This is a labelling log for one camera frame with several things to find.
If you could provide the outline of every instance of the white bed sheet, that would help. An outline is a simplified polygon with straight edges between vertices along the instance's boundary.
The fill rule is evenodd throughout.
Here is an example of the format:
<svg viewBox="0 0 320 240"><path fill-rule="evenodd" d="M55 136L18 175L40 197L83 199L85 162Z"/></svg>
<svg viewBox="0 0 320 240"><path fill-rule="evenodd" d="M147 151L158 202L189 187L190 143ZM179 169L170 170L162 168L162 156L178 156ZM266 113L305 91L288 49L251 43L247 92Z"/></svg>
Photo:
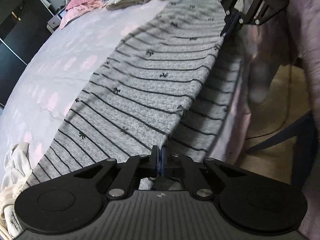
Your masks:
<svg viewBox="0 0 320 240"><path fill-rule="evenodd" d="M125 35L151 20L167 2L95 9L48 39L23 72L0 118L0 179L4 155L17 143L30 143L30 165L36 166L94 70Z"/></svg>

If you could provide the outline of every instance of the wardrobe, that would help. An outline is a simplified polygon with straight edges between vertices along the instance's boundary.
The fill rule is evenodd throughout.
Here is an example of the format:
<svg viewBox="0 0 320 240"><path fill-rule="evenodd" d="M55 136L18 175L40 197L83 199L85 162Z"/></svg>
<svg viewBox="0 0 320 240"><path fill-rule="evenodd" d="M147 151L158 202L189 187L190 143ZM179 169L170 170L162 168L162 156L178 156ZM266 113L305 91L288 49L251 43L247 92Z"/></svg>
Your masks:
<svg viewBox="0 0 320 240"><path fill-rule="evenodd" d="M41 0L0 0L0 107L50 37L47 22L52 16Z"/></svg>

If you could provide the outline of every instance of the pink blanket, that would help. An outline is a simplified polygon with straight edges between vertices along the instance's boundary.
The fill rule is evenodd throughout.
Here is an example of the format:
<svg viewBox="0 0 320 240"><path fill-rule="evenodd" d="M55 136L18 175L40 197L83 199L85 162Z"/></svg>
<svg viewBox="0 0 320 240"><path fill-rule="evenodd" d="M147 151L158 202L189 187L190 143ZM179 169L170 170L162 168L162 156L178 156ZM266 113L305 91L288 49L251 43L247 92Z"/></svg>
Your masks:
<svg viewBox="0 0 320 240"><path fill-rule="evenodd" d="M69 22L80 17L81 15L87 12L90 12L95 8L102 8L102 7L103 7L103 1L97 0L97 1L90 1L84 4L80 4L78 6L75 6L69 9L66 15L61 20L60 29L62 30Z"/></svg>
<svg viewBox="0 0 320 240"><path fill-rule="evenodd" d="M102 7L102 0L71 0L66 6L67 13L60 23L60 29L63 29L69 22L81 15Z"/></svg>

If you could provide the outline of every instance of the bedroom floor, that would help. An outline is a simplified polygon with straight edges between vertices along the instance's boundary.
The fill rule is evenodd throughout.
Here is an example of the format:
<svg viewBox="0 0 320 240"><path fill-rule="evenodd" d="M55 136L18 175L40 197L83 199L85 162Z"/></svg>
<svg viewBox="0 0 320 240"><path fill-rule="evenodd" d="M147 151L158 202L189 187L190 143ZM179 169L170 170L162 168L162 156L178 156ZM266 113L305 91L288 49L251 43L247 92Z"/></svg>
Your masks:
<svg viewBox="0 0 320 240"><path fill-rule="evenodd" d="M276 130L283 123L288 102L288 81L289 67L282 66L273 79L266 101L252 108L247 138L269 133ZM305 76L303 70L297 67L292 68L291 93L290 114L284 127L297 120L309 110ZM248 149L272 135L274 134L247 140L245 148ZM269 149L257 151L251 155L243 154L236 165L257 174L290 184L294 143L295 138L291 138Z"/></svg>

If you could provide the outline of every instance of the ridged grip surface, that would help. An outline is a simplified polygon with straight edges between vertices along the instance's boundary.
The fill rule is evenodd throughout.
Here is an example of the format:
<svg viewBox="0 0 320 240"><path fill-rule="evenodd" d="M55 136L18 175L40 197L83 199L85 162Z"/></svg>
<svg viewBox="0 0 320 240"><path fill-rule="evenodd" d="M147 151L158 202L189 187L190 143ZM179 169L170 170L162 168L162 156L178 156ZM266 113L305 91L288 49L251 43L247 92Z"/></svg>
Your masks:
<svg viewBox="0 0 320 240"><path fill-rule="evenodd" d="M198 201L187 191L136 190L125 200L110 202L86 227L64 235L25 231L18 240L303 240L294 231L257 236L226 222L211 202Z"/></svg>

